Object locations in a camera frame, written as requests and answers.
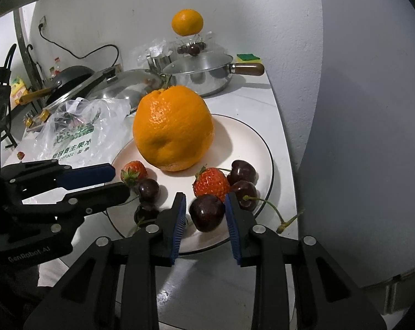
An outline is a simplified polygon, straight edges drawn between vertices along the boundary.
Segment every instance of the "white wall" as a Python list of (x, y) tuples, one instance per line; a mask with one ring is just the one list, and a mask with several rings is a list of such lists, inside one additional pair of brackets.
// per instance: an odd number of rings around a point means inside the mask
[(30, 42), (46, 71), (54, 57), (94, 70), (111, 65), (115, 52), (99, 51), (78, 62), (42, 40), (37, 31), (46, 15), (47, 37), (84, 55), (106, 43), (121, 50), (124, 68), (133, 67), (134, 47), (155, 38), (175, 38), (172, 16), (183, 8), (199, 11), (204, 30), (217, 34), (229, 52), (261, 56), (286, 125), (296, 163), (302, 158), (314, 115), (322, 62), (321, 0), (39, 0)]
[[(17, 35), (13, 24), (13, 13), (10, 12), (0, 18), (0, 66), (4, 65), (7, 52), (14, 43), (17, 43)], [(11, 80), (16, 76), (20, 76), (26, 85), (30, 85), (18, 46), (13, 56), (11, 70)]]

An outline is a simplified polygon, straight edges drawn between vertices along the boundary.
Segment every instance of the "robotic arm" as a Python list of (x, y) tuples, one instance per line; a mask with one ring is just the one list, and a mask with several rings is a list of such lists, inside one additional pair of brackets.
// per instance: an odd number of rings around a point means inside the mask
[[(0, 86), (0, 130), (9, 94), (9, 86)], [(23, 205), (23, 199), (56, 187), (72, 190), (109, 182), (114, 176), (109, 164), (72, 169), (56, 159), (0, 168), (0, 271), (14, 272), (70, 253), (84, 218), (123, 203), (129, 190), (123, 183), (112, 183), (66, 194), (52, 205)], [(155, 266), (172, 266), (178, 257), (185, 213), (186, 197), (179, 192), (171, 209), (132, 237), (99, 237), (31, 313), (24, 330), (158, 330)], [(382, 317), (315, 238), (279, 237), (240, 209), (232, 192), (226, 197), (226, 218), (238, 264), (256, 267), (252, 330), (289, 329), (288, 263), (299, 330), (386, 329)], [(116, 325), (122, 264), (122, 311)]]

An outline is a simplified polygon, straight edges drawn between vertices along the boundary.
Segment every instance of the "pot lid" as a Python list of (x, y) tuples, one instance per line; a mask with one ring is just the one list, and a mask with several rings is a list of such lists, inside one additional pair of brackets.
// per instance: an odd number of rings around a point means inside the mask
[(96, 85), (87, 95), (94, 99), (128, 99), (131, 110), (135, 110), (147, 93), (162, 87), (163, 80), (147, 69), (132, 69), (116, 73), (114, 67), (103, 72), (105, 79)]
[(219, 52), (203, 52), (198, 56), (186, 56), (179, 58), (163, 68), (164, 74), (189, 74), (208, 72), (227, 65), (233, 61), (233, 57)]

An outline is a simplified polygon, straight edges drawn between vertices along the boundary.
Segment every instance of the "green sponge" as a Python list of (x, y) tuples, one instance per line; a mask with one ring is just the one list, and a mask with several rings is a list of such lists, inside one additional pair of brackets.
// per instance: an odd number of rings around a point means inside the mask
[(241, 60), (244, 61), (253, 61), (255, 59), (259, 59), (259, 57), (256, 57), (254, 54), (252, 53), (248, 53), (248, 54), (237, 54), (237, 57), (241, 58)]

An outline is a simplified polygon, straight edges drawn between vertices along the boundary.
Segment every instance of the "strawberry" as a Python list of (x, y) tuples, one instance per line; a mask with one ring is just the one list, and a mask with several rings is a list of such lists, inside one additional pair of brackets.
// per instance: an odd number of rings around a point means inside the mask
[(203, 166), (200, 172), (195, 175), (195, 178), (195, 182), (192, 185), (195, 196), (215, 195), (224, 202), (226, 193), (230, 191), (230, 185), (219, 169)]
[(127, 186), (134, 186), (136, 181), (147, 178), (148, 172), (140, 161), (131, 161), (120, 170), (120, 179)]

